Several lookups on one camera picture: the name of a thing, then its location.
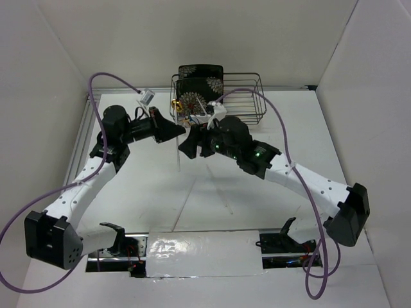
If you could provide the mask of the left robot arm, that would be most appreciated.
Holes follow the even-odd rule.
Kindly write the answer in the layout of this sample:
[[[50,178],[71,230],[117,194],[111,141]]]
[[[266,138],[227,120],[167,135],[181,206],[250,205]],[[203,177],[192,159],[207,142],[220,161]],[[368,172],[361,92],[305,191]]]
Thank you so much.
[[[24,231],[29,257],[71,270],[82,256],[96,250],[105,249],[113,256],[124,253],[127,240],[123,227],[103,222],[98,228],[77,232],[82,216],[123,167],[130,154],[130,143],[149,137],[162,143],[186,131],[164,118],[155,107],[149,108],[146,118],[131,119],[122,106],[112,105],[104,110],[101,121],[104,131],[98,134],[98,141],[73,186],[42,212],[31,211],[26,216]]]

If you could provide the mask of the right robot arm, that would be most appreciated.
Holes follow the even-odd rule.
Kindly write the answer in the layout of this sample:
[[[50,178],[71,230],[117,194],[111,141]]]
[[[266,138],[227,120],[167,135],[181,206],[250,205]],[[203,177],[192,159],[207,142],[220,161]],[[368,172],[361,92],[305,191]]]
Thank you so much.
[[[244,172],[313,200],[321,212],[314,224],[291,218],[284,226],[286,232],[281,234],[280,243],[288,252],[296,251],[321,230],[338,244],[353,247],[369,217],[365,186],[355,183],[350,187],[334,182],[302,165],[289,162],[279,149],[254,140],[248,126],[237,117],[226,117],[213,128],[206,124],[192,126],[179,150],[190,159],[216,153],[232,158]]]

